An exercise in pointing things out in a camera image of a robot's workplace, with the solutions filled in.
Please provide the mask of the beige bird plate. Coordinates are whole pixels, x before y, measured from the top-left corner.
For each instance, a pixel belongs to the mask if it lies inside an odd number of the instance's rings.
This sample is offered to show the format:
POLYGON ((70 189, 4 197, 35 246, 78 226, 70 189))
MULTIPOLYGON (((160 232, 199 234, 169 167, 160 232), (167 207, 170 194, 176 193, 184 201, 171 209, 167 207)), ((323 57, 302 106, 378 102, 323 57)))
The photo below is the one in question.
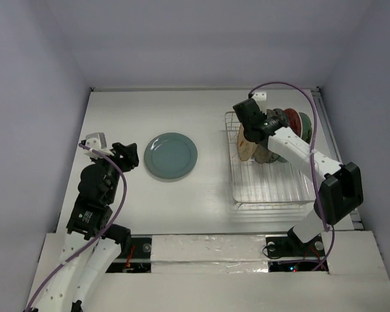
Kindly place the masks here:
POLYGON ((237 151, 241 161, 248 161, 256 151, 257 144, 248 141, 244 137, 244 127, 240 125, 237 138, 237 151))

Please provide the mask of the teal blue plate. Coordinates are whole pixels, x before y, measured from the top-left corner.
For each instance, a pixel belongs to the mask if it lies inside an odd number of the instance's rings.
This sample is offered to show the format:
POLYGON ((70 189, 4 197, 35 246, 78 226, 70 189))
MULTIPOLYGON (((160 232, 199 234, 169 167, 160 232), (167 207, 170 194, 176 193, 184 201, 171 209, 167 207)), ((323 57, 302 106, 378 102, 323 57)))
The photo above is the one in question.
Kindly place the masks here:
POLYGON ((194 169, 198 160, 195 143, 181 133, 163 133, 153 138, 144 151, 149 173, 159 179, 181 179, 194 169))

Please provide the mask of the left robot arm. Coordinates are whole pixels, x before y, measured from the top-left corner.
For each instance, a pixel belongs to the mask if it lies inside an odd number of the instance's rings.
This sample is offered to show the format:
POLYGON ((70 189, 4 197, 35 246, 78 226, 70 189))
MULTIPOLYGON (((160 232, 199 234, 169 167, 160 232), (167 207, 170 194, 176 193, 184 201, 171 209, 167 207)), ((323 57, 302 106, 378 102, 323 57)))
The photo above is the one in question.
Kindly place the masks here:
POLYGON ((116 225, 119 183, 139 164, 137 144, 108 148, 101 133, 79 143, 92 163, 83 169, 66 226, 58 264, 38 286, 26 311, 85 311, 99 282, 117 257, 131 249, 130 229, 116 225))

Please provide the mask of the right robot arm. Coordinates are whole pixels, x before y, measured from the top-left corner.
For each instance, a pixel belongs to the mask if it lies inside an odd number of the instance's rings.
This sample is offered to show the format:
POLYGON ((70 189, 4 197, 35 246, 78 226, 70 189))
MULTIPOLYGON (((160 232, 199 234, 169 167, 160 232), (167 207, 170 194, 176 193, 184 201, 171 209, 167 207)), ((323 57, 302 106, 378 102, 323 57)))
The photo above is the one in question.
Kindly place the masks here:
POLYGON ((285 236, 266 242, 269 258, 301 257, 323 231, 333 230, 363 203, 361 170, 313 149, 279 116, 262 112, 254 97, 233 106, 245 139, 286 159, 313 182, 315 202, 307 216, 285 236))

